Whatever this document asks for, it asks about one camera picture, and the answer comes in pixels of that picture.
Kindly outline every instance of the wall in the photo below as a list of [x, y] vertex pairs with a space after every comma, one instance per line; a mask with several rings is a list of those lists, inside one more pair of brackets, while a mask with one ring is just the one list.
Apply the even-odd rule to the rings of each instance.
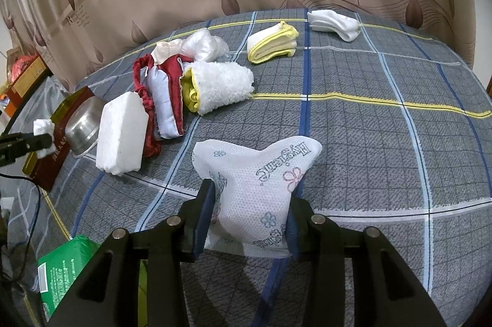
[[484, 87], [492, 76], [492, 0], [475, 0], [477, 36], [473, 72]]

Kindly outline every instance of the white foam block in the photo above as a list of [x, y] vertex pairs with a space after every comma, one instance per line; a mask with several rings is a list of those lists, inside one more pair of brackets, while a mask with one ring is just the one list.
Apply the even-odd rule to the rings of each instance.
[[96, 167], [119, 176], [139, 170], [148, 120], [137, 93], [124, 93], [108, 102], [99, 125]]

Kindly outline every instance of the clutter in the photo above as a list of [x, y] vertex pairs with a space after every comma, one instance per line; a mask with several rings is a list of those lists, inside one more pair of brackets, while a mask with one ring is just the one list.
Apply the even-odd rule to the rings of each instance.
[[[64, 89], [63, 86], [55, 77], [47, 78], [46, 87], [46, 95], [59, 95], [62, 98], [65, 96], [65, 92], [62, 91]], [[56, 151], [43, 159], [38, 159], [36, 153], [31, 152], [24, 163], [24, 167], [22, 168], [23, 173], [28, 175], [33, 182], [46, 191], [51, 191], [70, 150], [70, 145], [65, 137], [67, 122], [79, 106], [87, 98], [93, 96], [94, 94], [89, 87], [83, 87], [64, 99], [50, 118], [55, 124], [53, 143]]]
[[38, 57], [38, 55], [23, 55], [12, 65], [9, 81], [13, 83], [29, 67], [29, 65]]
[[[181, 77], [183, 62], [192, 62], [183, 55], [173, 55], [158, 66], [153, 58], [145, 55], [133, 64], [135, 91], [142, 98], [144, 109], [149, 115], [144, 157], [161, 151], [159, 140], [176, 138], [184, 134], [183, 100], [181, 98]], [[140, 72], [147, 67], [144, 84], [140, 83]]]
[[253, 80], [252, 71], [235, 62], [191, 63], [181, 80], [183, 101], [190, 112], [204, 115], [251, 98]]
[[53, 314], [98, 247], [86, 236], [77, 235], [39, 259], [39, 291], [47, 316]]
[[308, 12], [309, 26], [314, 31], [332, 31], [346, 42], [355, 40], [361, 32], [361, 24], [351, 17], [340, 15], [333, 10]]
[[180, 53], [195, 62], [228, 61], [229, 46], [220, 37], [211, 35], [207, 29], [200, 29], [183, 41]]
[[151, 55], [154, 59], [154, 65], [163, 64], [167, 58], [178, 55], [181, 51], [183, 40], [180, 38], [173, 39], [171, 42], [159, 41], [152, 51]]
[[213, 139], [196, 143], [193, 166], [216, 185], [210, 233], [287, 251], [291, 194], [321, 150], [318, 141], [304, 136], [277, 141], [262, 151]]
[[248, 60], [262, 63], [275, 56], [294, 56], [298, 31], [284, 21], [248, 38]]
[[90, 97], [79, 106], [68, 120], [65, 127], [65, 137], [75, 159], [84, 156], [97, 144], [99, 123], [105, 104], [106, 101], [102, 98]]
[[119, 176], [139, 170], [148, 119], [137, 93], [127, 92], [108, 102], [102, 110], [96, 167]]
[[[53, 123], [50, 119], [36, 119], [33, 123], [33, 134], [34, 135], [42, 135], [42, 134], [50, 134], [53, 139], [53, 132], [55, 131], [55, 123]], [[42, 159], [47, 155], [52, 154], [57, 150], [55, 143], [51, 144], [48, 149], [40, 149], [36, 151], [36, 156], [38, 159]]]

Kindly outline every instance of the gray plaid bedsheet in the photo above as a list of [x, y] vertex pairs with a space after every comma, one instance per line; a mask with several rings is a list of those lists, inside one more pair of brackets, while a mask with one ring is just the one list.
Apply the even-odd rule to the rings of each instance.
[[[26, 317], [35, 317], [38, 308], [34, 257], [76, 234], [102, 242], [116, 227], [151, 228], [196, 195], [196, 142], [214, 138], [261, 150], [301, 134], [323, 145], [302, 184], [312, 208], [348, 228], [380, 228], [447, 324], [462, 323], [492, 272], [492, 104], [446, 45], [396, 22], [357, 17], [363, 28], [352, 43], [310, 31], [301, 9], [250, 12], [175, 31], [174, 38], [208, 27], [222, 37], [233, 60], [253, 71], [255, 98], [203, 117], [186, 113], [185, 136], [164, 142], [159, 156], [122, 177], [95, 167], [95, 149], [79, 160], [69, 155], [41, 203], [24, 281], [31, 301], [16, 293]], [[247, 37], [280, 19], [300, 33], [296, 54], [253, 66]], [[87, 85], [108, 101], [131, 90], [132, 63], [156, 41], [83, 79], [78, 88]], [[36, 192], [28, 183], [9, 188], [19, 199], [8, 229], [18, 268]], [[301, 325], [309, 265], [205, 251], [182, 269], [191, 325]], [[346, 269], [345, 319], [352, 325], [350, 262]]]

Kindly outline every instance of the barcode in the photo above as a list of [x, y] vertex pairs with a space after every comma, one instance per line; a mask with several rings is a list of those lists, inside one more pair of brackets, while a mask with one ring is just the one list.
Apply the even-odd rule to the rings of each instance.
[[48, 292], [48, 281], [46, 280], [46, 262], [38, 267], [39, 292]]

